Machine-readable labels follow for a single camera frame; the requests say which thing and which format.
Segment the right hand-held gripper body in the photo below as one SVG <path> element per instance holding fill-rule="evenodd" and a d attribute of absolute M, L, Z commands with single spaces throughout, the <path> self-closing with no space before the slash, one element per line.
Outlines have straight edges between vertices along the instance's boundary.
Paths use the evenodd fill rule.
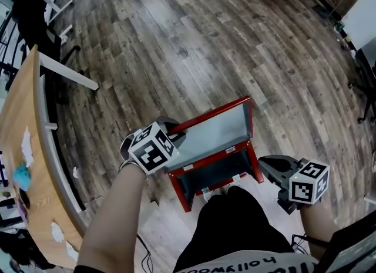
<path fill-rule="evenodd" d="M 264 176 L 280 188 L 277 203 L 287 214 L 321 201 L 328 189 L 330 166 L 318 160 L 270 155 L 258 163 Z"/>

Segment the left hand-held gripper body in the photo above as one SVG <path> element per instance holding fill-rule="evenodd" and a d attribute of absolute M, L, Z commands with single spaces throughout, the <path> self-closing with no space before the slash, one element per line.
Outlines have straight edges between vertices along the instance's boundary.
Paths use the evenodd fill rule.
<path fill-rule="evenodd" d="M 178 125 L 175 119 L 158 117 L 147 127 L 130 132 L 121 144 L 120 155 L 125 163 L 134 163 L 147 175 L 167 167 L 180 156 L 178 147 L 186 138 L 184 132 L 168 135 Z"/>

